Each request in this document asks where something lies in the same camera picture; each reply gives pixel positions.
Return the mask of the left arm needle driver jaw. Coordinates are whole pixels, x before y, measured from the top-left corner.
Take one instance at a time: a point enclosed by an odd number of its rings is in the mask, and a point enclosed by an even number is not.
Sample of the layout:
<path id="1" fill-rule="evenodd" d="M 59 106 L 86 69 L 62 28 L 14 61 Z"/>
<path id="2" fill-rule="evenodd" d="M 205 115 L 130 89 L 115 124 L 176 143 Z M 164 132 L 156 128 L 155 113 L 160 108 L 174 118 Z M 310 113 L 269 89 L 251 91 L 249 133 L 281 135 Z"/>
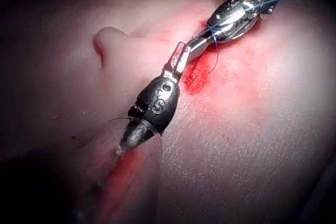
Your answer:
<path id="1" fill-rule="evenodd" d="M 176 65 L 174 67 L 174 78 L 177 81 L 180 81 L 182 74 L 184 72 L 184 69 L 187 64 L 187 60 L 190 56 L 191 47 L 190 46 L 184 46 L 181 52 L 178 54 L 178 58 L 176 60 Z"/>
<path id="2" fill-rule="evenodd" d="M 172 55 L 162 69 L 162 76 L 169 79 L 179 79 L 181 74 L 177 71 L 178 63 L 181 60 L 185 43 L 179 41 Z"/>

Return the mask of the right arm needle driver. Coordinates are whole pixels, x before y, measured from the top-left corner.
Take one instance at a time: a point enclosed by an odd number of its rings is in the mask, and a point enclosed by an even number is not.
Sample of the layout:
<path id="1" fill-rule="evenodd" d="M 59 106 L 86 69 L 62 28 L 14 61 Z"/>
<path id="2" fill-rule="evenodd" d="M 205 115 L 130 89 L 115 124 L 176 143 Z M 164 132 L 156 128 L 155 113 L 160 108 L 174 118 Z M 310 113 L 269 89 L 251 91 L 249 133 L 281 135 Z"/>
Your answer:
<path id="1" fill-rule="evenodd" d="M 209 42 L 229 42 L 250 31 L 262 15 L 272 14 L 276 0 L 227 0 L 206 22 Z"/>

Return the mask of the right arm needle driver jaw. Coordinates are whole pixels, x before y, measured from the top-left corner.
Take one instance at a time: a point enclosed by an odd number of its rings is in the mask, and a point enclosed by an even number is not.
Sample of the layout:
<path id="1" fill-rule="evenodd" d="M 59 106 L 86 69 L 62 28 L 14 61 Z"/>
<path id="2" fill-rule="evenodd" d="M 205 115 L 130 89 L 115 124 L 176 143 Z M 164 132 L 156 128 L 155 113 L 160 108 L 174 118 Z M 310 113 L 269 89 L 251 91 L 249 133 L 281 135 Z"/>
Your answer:
<path id="1" fill-rule="evenodd" d="M 199 33 L 196 37 L 191 39 L 188 42 L 188 45 L 192 48 L 198 47 L 208 47 L 210 44 L 213 43 L 213 35 L 210 30 L 203 30 Z"/>
<path id="2" fill-rule="evenodd" d="M 218 42 L 213 39 L 191 39 L 187 46 L 190 48 L 190 53 L 188 56 L 188 61 L 195 60 L 200 57 L 201 54 L 212 45 L 217 44 Z"/>

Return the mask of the left arm needle driver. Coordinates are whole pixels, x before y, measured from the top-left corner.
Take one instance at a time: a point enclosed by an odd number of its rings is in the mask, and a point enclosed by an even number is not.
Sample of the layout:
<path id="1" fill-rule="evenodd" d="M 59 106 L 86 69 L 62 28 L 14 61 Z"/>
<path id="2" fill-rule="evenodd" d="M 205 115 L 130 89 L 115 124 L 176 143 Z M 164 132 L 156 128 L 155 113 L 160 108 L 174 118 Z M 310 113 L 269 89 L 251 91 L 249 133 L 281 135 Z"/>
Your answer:
<path id="1" fill-rule="evenodd" d="M 178 84 L 166 77 L 156 77 L 138 94 L 128 115 L 146 120 L 162 134 L 175 114 L 179 95 Z"/>

